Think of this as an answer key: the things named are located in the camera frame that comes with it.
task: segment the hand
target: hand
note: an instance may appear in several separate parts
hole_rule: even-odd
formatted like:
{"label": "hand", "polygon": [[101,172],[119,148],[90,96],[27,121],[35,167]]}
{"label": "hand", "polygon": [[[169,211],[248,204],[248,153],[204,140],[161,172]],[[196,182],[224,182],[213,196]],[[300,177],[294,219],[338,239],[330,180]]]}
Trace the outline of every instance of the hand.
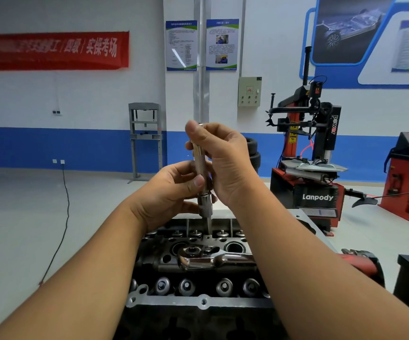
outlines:
{"label": "hand", "polygon": [[123,203],[145,227],[145,234],[179,213],[198,213],[198,205],[184,199],[195,198],[203,186],[204,177],[197,175],[194,161],[183,161],[163,167]]}
{"label": "hand", "polygon": [[[212,159],[209,171],[217,197],[228,207],[253,182],[261,181],[250,163],[247,140],[239,132],[219,123],[199,126],[194,120],[185,125],[190,141],[200,145]],[[191,142],[186,149],[193,150]]]}

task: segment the red banner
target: red banner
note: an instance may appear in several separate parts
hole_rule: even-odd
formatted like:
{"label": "red banner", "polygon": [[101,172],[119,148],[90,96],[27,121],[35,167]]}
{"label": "red banner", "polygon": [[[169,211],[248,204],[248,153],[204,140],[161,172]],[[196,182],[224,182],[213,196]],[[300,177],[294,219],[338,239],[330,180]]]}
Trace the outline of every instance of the red banner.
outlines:
{"label": "red banner", "polygon": [[0,70],[112,70],[128,67],[128,32],[0,35]]}

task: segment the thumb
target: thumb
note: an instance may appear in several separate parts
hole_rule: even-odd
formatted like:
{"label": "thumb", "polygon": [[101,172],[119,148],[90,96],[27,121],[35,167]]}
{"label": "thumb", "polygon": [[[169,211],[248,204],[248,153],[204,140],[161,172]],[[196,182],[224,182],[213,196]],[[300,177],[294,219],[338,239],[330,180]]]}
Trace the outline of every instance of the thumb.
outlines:
{"label": "thumb", "polygon": [[197,175],[185,183],[175,183],[172,191],[174,200],[189,198],[197,195],[204,186],[204,177]]}
{"label": "thumb", "polygon": [[189,120],[185,125],[185,132],[192,143],[201,146],[205,151],[211,155],[215,155],[219,150],[224,148],[226,141],[211,134],[195,120]]}

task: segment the stack of tires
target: stack of tires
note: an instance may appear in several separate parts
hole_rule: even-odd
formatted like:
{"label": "stack of tires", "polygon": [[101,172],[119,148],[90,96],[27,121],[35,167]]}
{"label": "stack of tires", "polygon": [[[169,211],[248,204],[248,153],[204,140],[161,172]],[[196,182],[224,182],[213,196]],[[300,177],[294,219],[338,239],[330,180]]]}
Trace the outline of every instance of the stack of tires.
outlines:
{"label": "stack of tires", "polygon": [[247,140],[248,154],[253,168],[258,173],[258,168],[261,166],[261,154],[258,153],[258,142],[253,138],[245,138]]}

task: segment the forearm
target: forearm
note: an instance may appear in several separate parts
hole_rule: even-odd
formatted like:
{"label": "forearm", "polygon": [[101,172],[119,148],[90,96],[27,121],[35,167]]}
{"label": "forearm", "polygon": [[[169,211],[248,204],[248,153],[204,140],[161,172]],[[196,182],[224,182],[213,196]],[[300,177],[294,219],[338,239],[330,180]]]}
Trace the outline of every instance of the forearm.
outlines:
{"label": "forearm", "polygon": [[121,203],[61,269],[0,325],[0,339],[110,339],[143,227]]}
{"label": "forearm", "polygon": [[409,308],[335,255],[263,183],[240,195],[231,209],[293,339],[409,339]]}

